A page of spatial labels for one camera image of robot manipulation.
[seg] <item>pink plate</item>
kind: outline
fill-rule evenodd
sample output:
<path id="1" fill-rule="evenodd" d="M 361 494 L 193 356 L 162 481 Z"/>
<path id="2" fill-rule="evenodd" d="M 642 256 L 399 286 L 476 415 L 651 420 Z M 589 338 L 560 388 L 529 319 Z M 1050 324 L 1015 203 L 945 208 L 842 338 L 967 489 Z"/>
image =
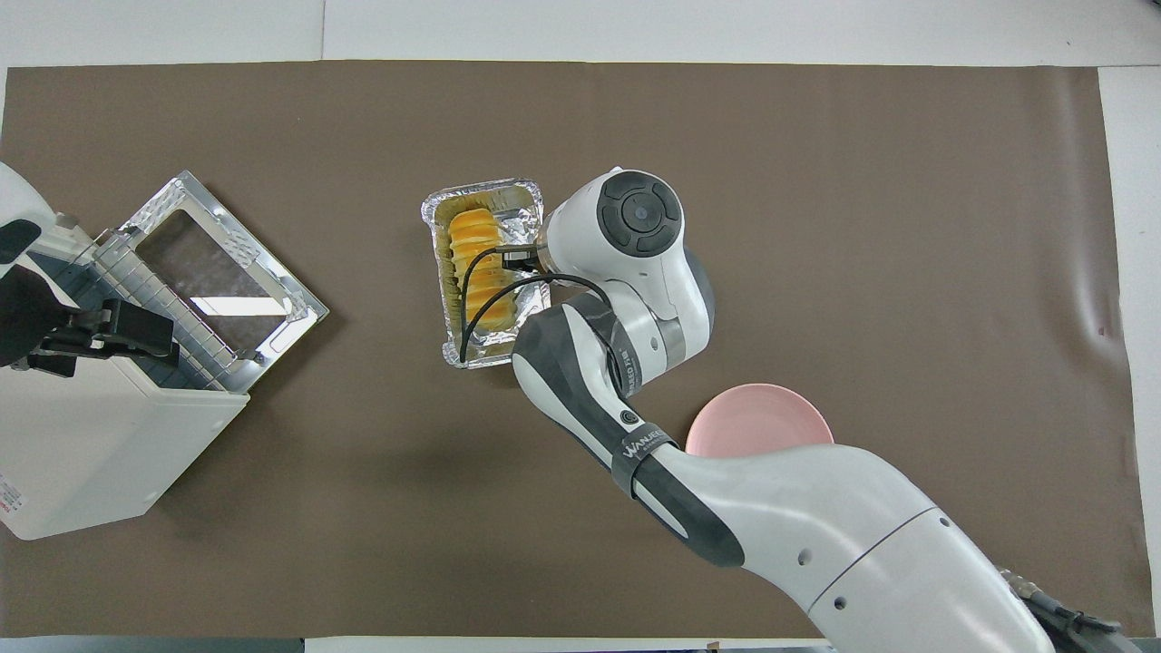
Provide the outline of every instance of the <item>pink plate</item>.
<path id="1" fill-rule="evenodd" d="M 822 414 L 801 395 L 781 386 L 747 383 L 709 400 L 690 428 L 685 451 L 737 458 L 834 442 Z"/>

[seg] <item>yellow bread roll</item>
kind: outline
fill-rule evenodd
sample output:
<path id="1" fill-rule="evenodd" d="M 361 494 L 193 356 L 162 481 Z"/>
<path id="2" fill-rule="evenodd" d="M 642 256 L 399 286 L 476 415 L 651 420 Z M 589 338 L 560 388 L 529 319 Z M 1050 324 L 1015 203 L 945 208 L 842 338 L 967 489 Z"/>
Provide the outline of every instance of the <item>yellow bread roll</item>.
<path id="1" fill-rule="evenodd" d="M 452 218 L 448 224 L 448 236 L 452 239 L 452 263 L 455 266 L 456 285 L 463 287 L 463 275 L 479 252 L 500 244 L 499 225 L 488 209 L 463 211 Z M 484 303 L 507 286 L 512 275 L 503 268 L 500 256 L 493 254 L 482 259 L 471 270 L 468 294 L 464 301 L 467 320 L 471 321 Z M 479 326 L 490 331 L 509 329 L 515 323 L 515 303 L 512 295 L 506 295 L 479 318 Z"/>

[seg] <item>label sticker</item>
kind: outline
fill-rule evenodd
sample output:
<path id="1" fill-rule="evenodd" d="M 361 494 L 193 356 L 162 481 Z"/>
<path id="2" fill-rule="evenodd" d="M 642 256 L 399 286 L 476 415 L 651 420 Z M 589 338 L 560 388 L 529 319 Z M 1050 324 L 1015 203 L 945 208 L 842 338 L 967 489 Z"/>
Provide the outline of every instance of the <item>label sticker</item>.
<path id="1" fill-rule="evenodd" d="M 20 510 L 20 507 L 24 504 L 24 495 L 20 494 L 16 486 L 8 482 L 8 479 L 0 474 L 0 510 L 6 514 L 12 514 Z"/>

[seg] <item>brown table surface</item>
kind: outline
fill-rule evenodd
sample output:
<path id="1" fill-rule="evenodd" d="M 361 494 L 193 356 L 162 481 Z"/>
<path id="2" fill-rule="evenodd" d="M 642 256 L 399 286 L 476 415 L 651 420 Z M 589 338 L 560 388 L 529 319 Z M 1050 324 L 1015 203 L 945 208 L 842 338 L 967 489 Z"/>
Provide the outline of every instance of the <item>brown table surface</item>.
<path id="1" fill-rule="evenodd" d="M 677 189 L 708 350 L 678 438 L 769 381 L 996 562 L 1149 634 L 1097 76 L 326 62 L 16 69 L 0 158 L 95 234 L 189 168 L 333 310 L 144 517 L 0 532 L 0 633 L 806 637 L 524 399 L 441 359 L 419 203 L 614 164 Z"/>

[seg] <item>brown tablecloth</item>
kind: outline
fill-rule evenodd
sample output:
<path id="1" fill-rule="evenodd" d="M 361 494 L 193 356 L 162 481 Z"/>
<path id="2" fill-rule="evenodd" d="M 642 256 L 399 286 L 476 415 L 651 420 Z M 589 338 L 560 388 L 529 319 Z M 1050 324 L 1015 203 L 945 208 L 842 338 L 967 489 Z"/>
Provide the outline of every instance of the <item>brown tablecloth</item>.
<path id="1" fill-rule="evenodd" d="M 419 203 L 614 164 L 677 189 L 708 350 L 677 437 L 769 381 L 993 560 L 1148 634 L 1097 76 L 327 62 L 13 70 L 0 158 L 89 232 L 189 168 L 333 310 L 144 517 L 19 541 L 0 633 L 814 634 L 704 564 L 524 399 L 441 359 Z"/>

